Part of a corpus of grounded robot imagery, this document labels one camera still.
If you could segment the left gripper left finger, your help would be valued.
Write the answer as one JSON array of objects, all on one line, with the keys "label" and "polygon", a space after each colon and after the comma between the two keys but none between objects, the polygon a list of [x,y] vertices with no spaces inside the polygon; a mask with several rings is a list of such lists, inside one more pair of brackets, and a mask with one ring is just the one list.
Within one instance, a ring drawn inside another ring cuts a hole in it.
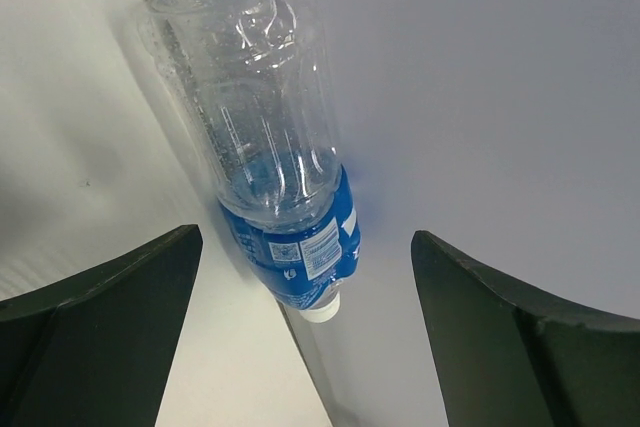
[{"label": "left gripper left finger", "polygon": [[2,425],[154,425],[202,249],[182,225],[2,301]]}]

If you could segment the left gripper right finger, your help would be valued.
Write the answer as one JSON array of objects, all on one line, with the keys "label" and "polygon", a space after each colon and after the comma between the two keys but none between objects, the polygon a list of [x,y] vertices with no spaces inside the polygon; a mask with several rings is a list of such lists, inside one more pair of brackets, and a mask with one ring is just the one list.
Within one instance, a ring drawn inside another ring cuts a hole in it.
[{"label": "left gripper right finger", "polygon": [[639,322],[548,293],[428,231],[415,284],[451,426],[636,426]]}]

